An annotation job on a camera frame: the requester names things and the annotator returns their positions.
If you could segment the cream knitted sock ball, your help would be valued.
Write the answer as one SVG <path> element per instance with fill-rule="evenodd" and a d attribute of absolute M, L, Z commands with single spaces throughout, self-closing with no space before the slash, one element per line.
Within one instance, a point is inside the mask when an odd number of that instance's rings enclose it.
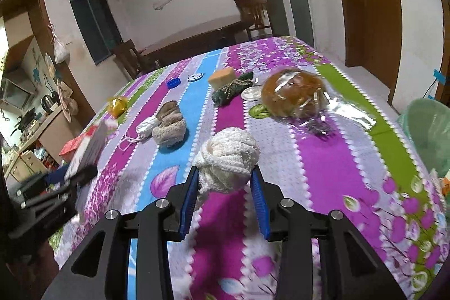
<path fill-rule="evenodd" d="M 193 165 L 199 173 L 199 194 L 232 193 L 242 189 L 258 163 L 260 150 L 245 129 L 229 127 L 205 142 Z"/>

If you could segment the green lined trash bin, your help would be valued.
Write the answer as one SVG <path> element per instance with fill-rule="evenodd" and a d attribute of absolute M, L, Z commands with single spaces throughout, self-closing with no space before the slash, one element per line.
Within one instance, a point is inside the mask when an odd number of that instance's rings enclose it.
<path fill-rule="evenodd" d="M 449 113 L 437 100 L 417 98 L 397 120 L 427 170 L 435 170 L 438 177 L 449 171 Z"/>

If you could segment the yellow crumpled wrapper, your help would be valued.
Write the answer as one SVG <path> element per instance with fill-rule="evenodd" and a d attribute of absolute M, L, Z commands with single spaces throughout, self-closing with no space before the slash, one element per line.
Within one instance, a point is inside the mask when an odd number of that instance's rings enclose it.
<path fill-rule="evenodd" d="M 107 112 L 110 115 L 117 119 L 119 118 L 126 110 L 128 105 L 128 99 L 123 96 L 115 96 L 108 99 L 107 102 Z"/>

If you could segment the black electric kettle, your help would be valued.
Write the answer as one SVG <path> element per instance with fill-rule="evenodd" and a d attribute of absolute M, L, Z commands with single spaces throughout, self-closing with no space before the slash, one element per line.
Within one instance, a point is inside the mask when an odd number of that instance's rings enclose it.
<path fill-rule="evenodd" d="M 59 103 L 58 101 L 50 96 L 49 94 L 45 94 L 41 98 L 41 107 L 44 109 L 45 112 L 48 114 L 51 114 L 55 109 L 58 107 Z"/>

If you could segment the clear round lid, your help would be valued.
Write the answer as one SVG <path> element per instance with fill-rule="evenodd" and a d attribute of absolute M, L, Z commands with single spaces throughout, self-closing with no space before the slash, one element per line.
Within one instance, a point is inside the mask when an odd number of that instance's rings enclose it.
<path fill-rule="evenodd" d="M 248 87 L 244 91 L 242 91 L 240 97 L 245 101 L 257 101 L 261 99 L 261 95 L 262 95 L 262 87 L 253 86 Z"/>

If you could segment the bread in clear bag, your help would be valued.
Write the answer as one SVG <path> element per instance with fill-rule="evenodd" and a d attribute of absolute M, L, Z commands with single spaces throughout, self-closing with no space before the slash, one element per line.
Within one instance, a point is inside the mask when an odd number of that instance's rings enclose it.
<path fill-rule="evenodd" d="M 270 75 L 262 85 L 261 102 L 272 117 L 320 138 L 332 135 L 333 116 L 365 130 L 376 124 L 366 109 L 344 98 L 325 78 L 304 69 L 287 68 Z"/>

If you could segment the dark green knitted cloth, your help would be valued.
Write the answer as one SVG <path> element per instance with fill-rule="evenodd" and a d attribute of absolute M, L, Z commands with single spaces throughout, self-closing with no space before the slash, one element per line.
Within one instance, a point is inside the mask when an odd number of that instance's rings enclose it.
<path fill-rule="evenodd" d="M 224 87 L 213 92 L 211 98 L 216 107 L 226 106 L 237 95 L 241 94 L 248 87 L 253 86 L 254 73 L 249 71 L 235 78 Z"/>

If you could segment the blue bottle cap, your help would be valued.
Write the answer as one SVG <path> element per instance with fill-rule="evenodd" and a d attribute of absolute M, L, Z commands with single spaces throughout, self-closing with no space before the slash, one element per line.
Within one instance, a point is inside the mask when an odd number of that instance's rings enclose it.
<path fill-rule="evenodd" d="M 180 78 L 172 78 L 168 80 L 168 82 L 166 82 L 166 86 L 168 87 L 168 89 L 173 89 L 175 87 L 178 87 L 179 85 L 181 85 Z"/>

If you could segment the white round lid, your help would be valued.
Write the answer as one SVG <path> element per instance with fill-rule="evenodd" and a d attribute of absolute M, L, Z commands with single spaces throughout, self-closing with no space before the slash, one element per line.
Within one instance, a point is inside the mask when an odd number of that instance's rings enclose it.
<path fill-rule="evenodd" d="M 194 74 L 188 76 L 188 82 L 196 82 L 196 81 L 202 79 L 203 76 L 204 76 L 204 73 L 199 73 L 199 72 L 194 73 Z"/>

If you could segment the hanging white plastic bag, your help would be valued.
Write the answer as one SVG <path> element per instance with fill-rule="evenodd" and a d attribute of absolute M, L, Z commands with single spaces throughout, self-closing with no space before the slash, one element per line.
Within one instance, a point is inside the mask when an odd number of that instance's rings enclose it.
<path fill-rule="evenodd" d="M 70 57 L 70 52 L 65 43 L 57 37 L 53 24 L 49 25 L 49 30 L 51 32 L 51 44 L 53 45 L 55 63 L 60 64 L 65 62 Z"/>

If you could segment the wooden chair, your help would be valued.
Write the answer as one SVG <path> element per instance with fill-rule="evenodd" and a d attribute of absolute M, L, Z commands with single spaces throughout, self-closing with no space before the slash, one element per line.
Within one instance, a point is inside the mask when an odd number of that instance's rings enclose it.
<path fill-rule="evenodd" d="M 138 76 L 147 74 L 155 69 L 153 61 L 147 56 L 143 56 L 136 49 L 132 40 L 116 45 L 112 49 L 112 53 L 115 54 L 119 63 L 132 79 L 136 79 Z"/>
<path fill-rule="evenodd" d="M 273 35 L 268 0 L 233 0 L 243 21 L 250 22 L 246 28 L 249 41 Z"/>

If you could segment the dark window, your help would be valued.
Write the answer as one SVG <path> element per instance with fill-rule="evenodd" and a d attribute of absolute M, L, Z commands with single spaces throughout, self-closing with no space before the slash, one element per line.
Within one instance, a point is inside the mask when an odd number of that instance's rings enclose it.
<path fill-rule="evenodd" d="M 123 41 L 107 0 L 69 1 L 91 58 L 98 65 Z"/>

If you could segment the dark wooden dining table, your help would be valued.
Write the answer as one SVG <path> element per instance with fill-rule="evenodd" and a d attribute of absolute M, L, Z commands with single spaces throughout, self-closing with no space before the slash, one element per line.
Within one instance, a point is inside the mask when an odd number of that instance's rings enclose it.
<path fill-rule="evenodd" d="M 139 56 L 143 69 L 150 69 L 152 64 L 168 66 L 193 56 L 232 46 L 237 43 L 236 35 L 249 28 L 250 19 L 241 19 L 223 27 L 178 40 L 166 46 L 155 48 L 149 46 Z"/>

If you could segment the wooden chair at right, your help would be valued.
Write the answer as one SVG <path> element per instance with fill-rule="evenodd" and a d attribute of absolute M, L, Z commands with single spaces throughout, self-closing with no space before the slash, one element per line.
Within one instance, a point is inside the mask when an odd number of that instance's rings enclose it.
<path fill-rule="evenodd" d="M 249 41 L 273 35 L 268 0 L 233 0 L 243 21 L 250 22 L 246 28 Z"/>

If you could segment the blue tape pieces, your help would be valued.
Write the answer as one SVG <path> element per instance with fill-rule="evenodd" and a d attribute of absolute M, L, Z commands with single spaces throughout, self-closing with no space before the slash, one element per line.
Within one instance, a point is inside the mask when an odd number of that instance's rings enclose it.
<path fill-rule="evenodd" d="M 447 84 L 448 78 L 444 74 L 442 74 L 439 70 L 434 69 L 433 76 L 439 84 L 441 85 Z"/>

